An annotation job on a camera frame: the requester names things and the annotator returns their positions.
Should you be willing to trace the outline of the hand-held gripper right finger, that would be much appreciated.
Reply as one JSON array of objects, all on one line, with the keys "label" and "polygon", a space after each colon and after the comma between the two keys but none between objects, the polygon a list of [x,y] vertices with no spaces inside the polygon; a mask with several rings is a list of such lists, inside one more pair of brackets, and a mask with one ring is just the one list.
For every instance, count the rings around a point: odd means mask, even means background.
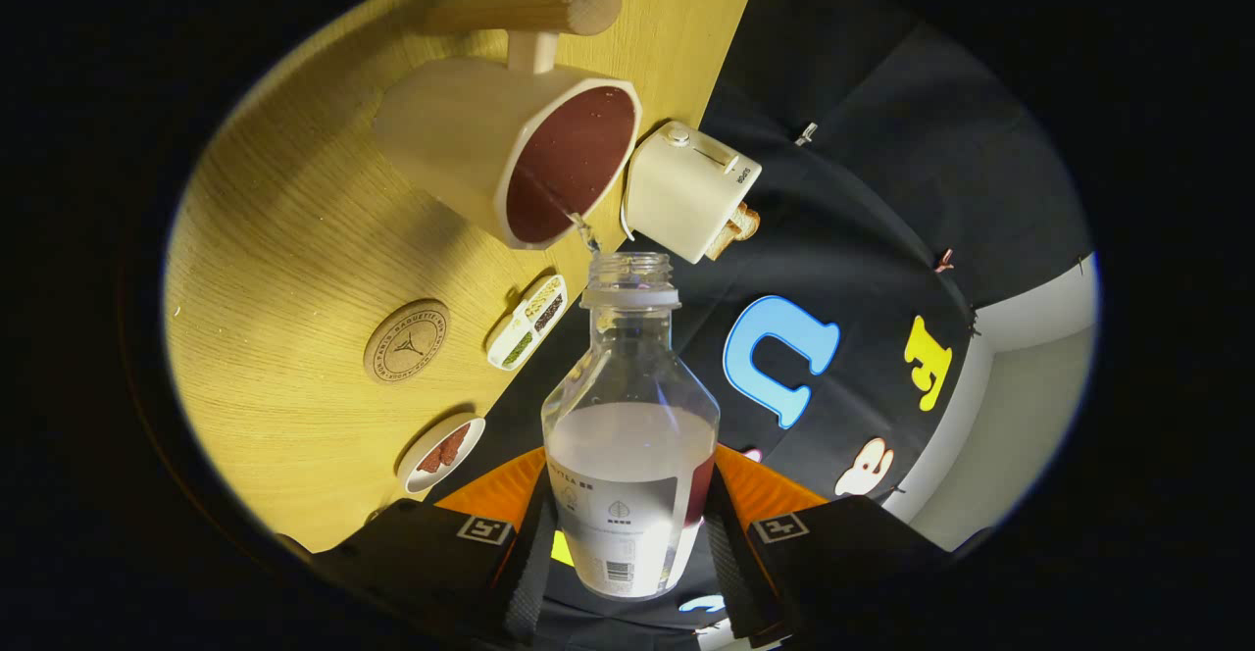
[{"label": "hand-held gripper right finger", "polygon": [[730,631],[756,643],[886,631],[954,562],[867,495],[827,500],[729,447],[714,453],[704,519]]}]

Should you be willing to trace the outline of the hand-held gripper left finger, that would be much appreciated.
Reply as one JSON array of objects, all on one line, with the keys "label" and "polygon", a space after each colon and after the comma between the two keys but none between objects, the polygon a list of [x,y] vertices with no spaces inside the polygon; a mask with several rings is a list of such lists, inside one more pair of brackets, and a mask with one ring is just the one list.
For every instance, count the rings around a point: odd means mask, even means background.
[{"label": "hand-held gripper left finger", "polygon": [[394,502],[314,567],[451,646],[528,647],[555,531],[537,447],[438,502]]}]

